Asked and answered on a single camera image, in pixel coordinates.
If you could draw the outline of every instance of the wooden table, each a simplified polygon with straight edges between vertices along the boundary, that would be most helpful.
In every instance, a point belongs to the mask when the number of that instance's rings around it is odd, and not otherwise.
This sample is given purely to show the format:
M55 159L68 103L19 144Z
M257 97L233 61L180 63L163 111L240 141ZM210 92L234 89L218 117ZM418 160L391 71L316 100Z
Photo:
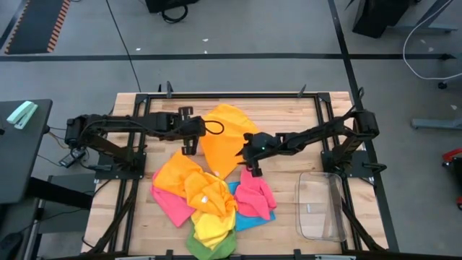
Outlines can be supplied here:
M351 108L348 92L330 92L330 94L335 116L341 116ZM136 93L119 93L113 115L131 115L135 96ZM318 125L314 102L305 98L156 99L151 103L150 110L151 112L176 112L179 107L190 105L194 107L194 115L200 116L220 103L234 105L243 110L261 131L270 134L303 131ZM325 110L323 113L324 118L327 118ZM126 145L127 138L128 134L108 135L110 141L120 146ZM191 224L187 222L181 228L176 228L149 193L152 174L181 147L182 141L159 142L154 137L147 137L146 144L148 145L145 149L147 152L146 175L139 183L129 254L165 255L167 249L172 249L175 255L189 255L186 248L186 237L191 230ZM274 192L278 203L275 210L276 220L237 233L235 254L293 254L295 248L300 248L302 254L341 253L339 243L304 239L297 234L295 228L295 183L301 173L323 171L321 150L322 145L318 142L308 145L294 156L276 156L260 161L263 176ZM205 171L209 171L200 148L198 154L191 158ZM226 182L239 181L239 174L240 167L226 178ZM113 219L119 182L111 181L93 200L85 233L85 240L90 244L96 243ZM387 248L372 186L358 179L349 179L349 186L358 220L379 245ZM345 228L349 234L349 247L352 248L351 230L349 225L345 225ZM116 250L121 249L124 229L125 221L119 228ZM82 251L88 250L89 248L83 245Z

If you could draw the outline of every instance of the clear plastic container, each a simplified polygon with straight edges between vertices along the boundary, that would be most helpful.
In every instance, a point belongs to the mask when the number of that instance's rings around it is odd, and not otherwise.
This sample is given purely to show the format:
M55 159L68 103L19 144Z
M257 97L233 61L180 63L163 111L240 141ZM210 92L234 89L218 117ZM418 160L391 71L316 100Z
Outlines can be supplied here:
M296 226L307 239L347 239L341 211L341 178L332 173L302 173L295 185Z

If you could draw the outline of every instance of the towel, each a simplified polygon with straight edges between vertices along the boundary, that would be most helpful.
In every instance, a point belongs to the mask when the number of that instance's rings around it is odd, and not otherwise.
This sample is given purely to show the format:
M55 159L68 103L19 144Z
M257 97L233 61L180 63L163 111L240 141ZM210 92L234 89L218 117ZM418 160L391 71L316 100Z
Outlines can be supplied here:
M195 256L198 260L215 260L227 258L236 249L237 239L236 232L231 230L228 236L215 247L214 250L207 248L202 245L201 242L194 238L194 227L189 233L188 239L186 240L186 248Z
M207 248L214 250L221 243L236 223L236 211L232 210L226 217L203 213L198 210L191 215L194 223L194 238Z
M220 104L202 118L205 121L218 121L225 127L221 134L207 132L199 139L212 173L224 180L243 161L242 155L236 154L246 143L244 134L256 134L259 130L244 112L232 105ZM206 122L206 127L215 133L222 130L222 126L214 122Z
M234 195L234 193L236 192L236 188L239 184L240 182L233 182L228 184L231 194ZM269 216L270 220L264 220L261 217L246 217L238 212L236 213L236 231L239 232L249 228L254 228L256 226L266 224L269 221L276 219L276 215L272 211L269 213Z
M152 179L155 179L159 171L154 173ZM179 228L195 211L194 208L187 205L186 200L178 195L163 191L151 186L151 195L159 204L160 208L172 220L173 224Z
M236 188L235 199L239 213L246 217L270 220L270 211L276 208L276 200L268 184L262 177L252 177L246 168L240 173L240 185Z
M186 198L194 209L219 217L237 210L237 203L227 184L205 173L188 157L177 151L153 180L154 187Z

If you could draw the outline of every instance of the blue cloth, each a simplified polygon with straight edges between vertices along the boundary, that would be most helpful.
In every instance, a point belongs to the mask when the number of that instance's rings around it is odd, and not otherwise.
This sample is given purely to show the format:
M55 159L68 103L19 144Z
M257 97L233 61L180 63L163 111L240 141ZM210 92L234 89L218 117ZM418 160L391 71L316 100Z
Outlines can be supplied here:
M228 187L230 188L230 192L232 195L236 192L237 186L240 184L239 181L229 183ZM276 219L276 215L274 212L270 212L270 220L264 220L261 217L246 217L239 212L236 212L236 231L243 231L249 228L253 228L259 225L266 224L267 222L270 222L272 220Z

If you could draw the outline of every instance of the office chair wheel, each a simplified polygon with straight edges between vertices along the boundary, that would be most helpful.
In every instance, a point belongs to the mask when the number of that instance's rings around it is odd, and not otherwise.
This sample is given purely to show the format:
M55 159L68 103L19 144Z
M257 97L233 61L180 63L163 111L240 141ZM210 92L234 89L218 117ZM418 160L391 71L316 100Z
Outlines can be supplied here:
M440 83L438 83L438 88L440 90L444 90L444 89L448 88L448 84L446 84L444 82L440 82Z

